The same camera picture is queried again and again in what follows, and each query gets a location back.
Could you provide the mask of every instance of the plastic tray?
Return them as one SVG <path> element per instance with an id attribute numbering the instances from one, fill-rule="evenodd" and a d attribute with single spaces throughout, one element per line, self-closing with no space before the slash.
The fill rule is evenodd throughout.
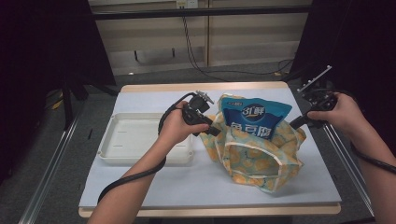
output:
<path id="1" fill-rule="evenodd" d="M 112 165 L 136 163 L 155 142 L 163 114 L 120 113 L 110 118 L 99 146 L 99 157 Z M 191 135 L 172 148 L 166 164 L 186 164 L 192 160 Z"/>

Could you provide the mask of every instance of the table edge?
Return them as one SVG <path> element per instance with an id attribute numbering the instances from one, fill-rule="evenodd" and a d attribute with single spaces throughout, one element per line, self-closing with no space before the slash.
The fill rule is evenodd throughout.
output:
<path id="1" fill-rule="evenodd" d="M 191 91 L 191 90 L 246 90 L 288 88 L 283 81 L 270 82 L 211 82 L 211 83 L 176 83 L 176 84 L 145 84 L 125 85 L 120 92 L 140 91 Z"/>
<path id="2" fill-rule="evenodd" d="M 90 217 L 92 207 L 80 207 L 81 217 Z M 138 217 L 261 217 L 297 215 L 336 215 L 340 213 L 340 203 L 311 203 L 290 206 L 229 207 L 229 208 L 165 208 L 141 209 Z"/>

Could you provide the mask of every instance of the human hand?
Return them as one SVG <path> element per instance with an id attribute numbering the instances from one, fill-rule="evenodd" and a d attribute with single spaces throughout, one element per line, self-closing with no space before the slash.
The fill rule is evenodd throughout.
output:
<path id="1" fill-rule="evenodd" d="M 186 101 L 180 102 L 176 106 L 177 109 L 173 110 L 163 123 L 159 138 L 172 146 L 184 141 L 191 133 L 200 133 L 209 129 L 209 125 L 205 123 L 189 125 L 184 121 L 181 109 L 186 104 Z"/>
<path id="2" fill-rule="evenodd" d="M 351 135 L 368 121 L 361 113 L 355 100 L 343 93 L 336 93 L 337 105 L 331 111 L 310 111 L 307 116 L 311 119 L 327 120 L 336 129 L 346 135 Z"/>

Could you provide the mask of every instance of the patterned bag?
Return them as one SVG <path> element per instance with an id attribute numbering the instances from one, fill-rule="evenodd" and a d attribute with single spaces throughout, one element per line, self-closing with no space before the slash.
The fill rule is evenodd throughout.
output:
<path id="1" fill-rule="evenodd" d="M 210 159 L 220 161 L 235 183 L 275 192 L 303 167 L 297 151 L 306 135 L 285 120 L 279 122 L 269 140 L 226 126 L 221 110 L 211 119 L 221 133 L 216 137 L 201 133 L 200 137 Z"/>

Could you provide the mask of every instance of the blue snack bag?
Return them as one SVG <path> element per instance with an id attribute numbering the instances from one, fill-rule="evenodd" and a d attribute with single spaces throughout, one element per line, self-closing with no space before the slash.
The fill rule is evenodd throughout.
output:
<path id="1" fill-rule="evenodd" d="M 223 95 L 220 109 L 227 126 L 263 139 L 272 139 L 276 126 L 291 111 L 291 105 L 260 98 L 245 99 Z"/>

